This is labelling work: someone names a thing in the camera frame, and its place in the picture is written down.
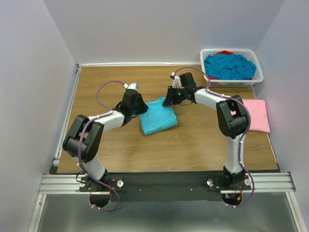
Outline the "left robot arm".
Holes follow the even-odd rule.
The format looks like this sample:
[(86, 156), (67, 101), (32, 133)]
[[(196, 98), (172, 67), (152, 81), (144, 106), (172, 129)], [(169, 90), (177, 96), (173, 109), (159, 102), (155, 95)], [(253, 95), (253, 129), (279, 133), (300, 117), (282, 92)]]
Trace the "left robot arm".
[(95, 190), (110, 187), (107, 169), (97, 158), (103, 133), (126, 125), (147, 110), (148, 106), (138, 91), (138, 83), (134, 82), (126, 87), (122, 100), (108, 113), (90, 117), (78, 115), (75, 118), (62, 149), (78, 160), (78, 165), (91, 179), (90, 185)]

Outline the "light blue t shirt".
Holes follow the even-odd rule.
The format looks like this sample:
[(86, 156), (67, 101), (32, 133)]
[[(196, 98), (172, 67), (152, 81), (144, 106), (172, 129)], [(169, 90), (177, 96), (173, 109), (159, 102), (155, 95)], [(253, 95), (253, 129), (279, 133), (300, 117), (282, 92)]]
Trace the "light blue t shirt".
[(142, 132), (145, 136), (170, 129), (178, 125), (177, 117), (171, 106), (163, 106), (165, 97), (148, 102), (147, 112), (139, 115)]

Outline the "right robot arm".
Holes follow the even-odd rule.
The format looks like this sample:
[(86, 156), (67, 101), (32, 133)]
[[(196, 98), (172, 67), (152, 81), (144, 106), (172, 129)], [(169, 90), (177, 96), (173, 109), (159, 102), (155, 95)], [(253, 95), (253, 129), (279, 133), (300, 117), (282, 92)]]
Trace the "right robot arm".
[(227, 189), (234, 189), (245, 179), (243, 143), (251, 123), (242, 98), (239, 95), (226, 96), (191, 84), (183, 88), (169, 86), (162, 105), (178, 105), (184, 100), (216, 110), (218, 126), (226, 138), (227, 147), (222, 184)]

